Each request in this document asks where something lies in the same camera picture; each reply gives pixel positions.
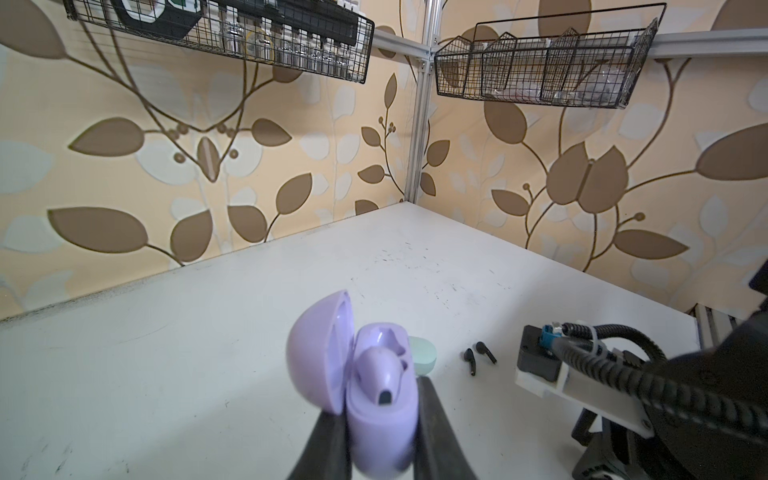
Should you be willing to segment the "purple earbud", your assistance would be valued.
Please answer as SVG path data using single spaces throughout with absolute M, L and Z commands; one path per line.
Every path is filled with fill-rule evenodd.
M 406 363 L 392 350 L 374 346 L 354 363 L 355 379 L 368 400 L 377 406 L 393 404 L 399 395 Z

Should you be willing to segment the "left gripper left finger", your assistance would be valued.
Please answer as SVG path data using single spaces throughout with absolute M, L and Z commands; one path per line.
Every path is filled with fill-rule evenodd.
M 290 480 L 350 480 L 351 455 L 344 414 L 321 412 Z

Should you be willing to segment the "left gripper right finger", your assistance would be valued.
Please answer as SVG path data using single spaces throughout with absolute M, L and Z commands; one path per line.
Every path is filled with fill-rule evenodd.
M 415 438 L 415 480 L 476 479 L 429 377 L 417 378 L 419 418 Z

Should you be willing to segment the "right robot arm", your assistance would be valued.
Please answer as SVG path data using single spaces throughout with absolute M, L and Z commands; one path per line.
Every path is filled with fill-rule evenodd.
M 517 383 L 581 407 L 575 479 L 763 479 L 767 310 L 675 358 L 620 324 L 528 325 Z

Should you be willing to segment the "mint green charging case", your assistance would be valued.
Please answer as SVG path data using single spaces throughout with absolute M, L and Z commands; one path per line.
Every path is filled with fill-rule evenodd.
M 435 367 L 437 362 L 437 349 L 427 339 L 410 336 L 409 344 L 416 376 L 426 376 Z

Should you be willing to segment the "purple charging case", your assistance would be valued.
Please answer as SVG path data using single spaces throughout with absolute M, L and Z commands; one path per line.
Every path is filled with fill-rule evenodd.
M 410 465 L 419 394 L 409 336 L 395 323 L 354 325 L 345 290 L 310 306 L 294 323 L 286 360 L 297 391 L 323 412 L 346 417 L 351 459 L 373 479 Z

